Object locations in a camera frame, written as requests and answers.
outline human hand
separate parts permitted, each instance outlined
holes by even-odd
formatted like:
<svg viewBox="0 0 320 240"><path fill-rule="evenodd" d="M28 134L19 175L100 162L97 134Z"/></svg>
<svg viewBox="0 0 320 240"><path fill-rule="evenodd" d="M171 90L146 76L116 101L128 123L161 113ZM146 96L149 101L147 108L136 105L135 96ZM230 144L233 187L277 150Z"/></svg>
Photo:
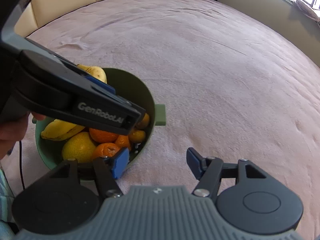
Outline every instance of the human hand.
<svg viewBox="0 0 320 240"><path fill-rule="evenodd" d="M42 114L32 114L34 118L39 121L45 118L45 116ZM0 124L0 160L6 155L6 153L14 146L17 141L20 141L24 138L28 128L28 117L29 114L26 114L19 120Z"/></svg>

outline banana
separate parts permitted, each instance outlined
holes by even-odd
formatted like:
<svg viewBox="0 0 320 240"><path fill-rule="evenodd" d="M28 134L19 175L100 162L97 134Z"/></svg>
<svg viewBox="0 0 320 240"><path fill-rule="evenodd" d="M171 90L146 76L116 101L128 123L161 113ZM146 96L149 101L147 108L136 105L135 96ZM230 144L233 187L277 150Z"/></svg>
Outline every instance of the banana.
<svg viewBox="0 0 320 240"><path fill-rule="evenodd" d="M84 126L55 119L41 132L42 139L63 141L81 132Z"/></svg>
<svg viewBox="0 0 320 240"><path fill-rule="evenodd" d="M89 67L82 64L78 64L77 66L107 84L107 76L102 68L96 66Z"/></svg>

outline bed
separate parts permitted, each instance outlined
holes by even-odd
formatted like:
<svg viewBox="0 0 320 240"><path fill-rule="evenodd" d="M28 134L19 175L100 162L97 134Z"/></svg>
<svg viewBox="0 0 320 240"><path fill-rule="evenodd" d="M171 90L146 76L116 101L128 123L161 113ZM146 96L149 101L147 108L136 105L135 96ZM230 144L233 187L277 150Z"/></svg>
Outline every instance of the bed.
<svg viewBox="0 0 320 240"><path fill-rule="evenodd" d="M320 234L320 70L282 36L212 0L102 0L29 38L75 63L127 70L166 105L167 126L119 180L125 192L140 184L191 191L188 147L225 162L246 158L300 196L298 232L306 240ZM30 124L22 142L26 185L48 171L34 130ZM17 194L18 147L2 165Z"/></svg>

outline mandarin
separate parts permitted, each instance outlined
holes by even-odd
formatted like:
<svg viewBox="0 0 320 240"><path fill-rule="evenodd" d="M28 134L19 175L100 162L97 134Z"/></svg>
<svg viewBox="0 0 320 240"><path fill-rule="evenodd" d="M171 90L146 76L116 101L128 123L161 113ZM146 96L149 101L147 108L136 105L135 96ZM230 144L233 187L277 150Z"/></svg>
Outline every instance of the mandarin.
<svg viewBox="0 0 320 240"><path fill-rule="evenodd" d="M127 135L119 135L119 137L115 141L115 144L118 145L120 148L127 147L129 151L131 151L129 136Z"/></svg>
<svg viewBox="0 0 320 240"><path fill-rule="evenodd" d="M129 140L133 143L142 143L146 139L146 132L142 130L132 130Z"/></svg>
<svg viewBox="0 0 320 240"><path fill-rule="evenodd" d="M99 143L113 142L118 138L118 134L89 128L90 136Z"/></svg>
<svg viewBox="0 0 320 240"><path fill-rule="evenodd" d="M102 143L98 145L95 151L92 154L91 159L97 157L112 157L115 155L121 148L114 143Z"/></svg>
<svg viewBox="0 0 320 240"><path fill-rule="evenodd" d="M147 113L145 113L141 122L138 122L136 124L136 128L138 128L139 130L145 129L147 128L149 123L150 123L150 116Z"/></svg>

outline blue gripper pad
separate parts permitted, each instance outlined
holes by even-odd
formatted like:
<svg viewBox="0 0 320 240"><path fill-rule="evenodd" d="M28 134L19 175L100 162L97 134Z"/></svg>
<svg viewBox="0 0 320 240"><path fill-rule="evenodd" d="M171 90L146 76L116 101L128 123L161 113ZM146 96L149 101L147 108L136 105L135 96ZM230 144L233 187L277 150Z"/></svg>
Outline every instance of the blue gripper pad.
<svg viewBox="0 0 320 240"><path fill-rule="evenodd" d="M119 179L129 162L129 149L123 147L113 158L113 167L111 169L112 177Z"/></svg>
<svg viewBox="0 0 320 240"><path fill-rule="evenodd" d="M113 87L109 86L109 85L106 84L106 83L103 83L103 82L100 81L99 79L96 79L95 77L90 76L90 75L89 75L89 76L86 76L85 78L86 78L87 80L90 80L91 82L95 83L96 85L104 88L105 90L109 91L110 93L116 94L116 90L115 90Z"/></svg>
<svg viewBox="0 0 320 240"><path fill-rule="evenodd" d="M204 158L192 147L187 150L187 164L197 180L200 180L204 174L202 169L202 160Z"/></svg>

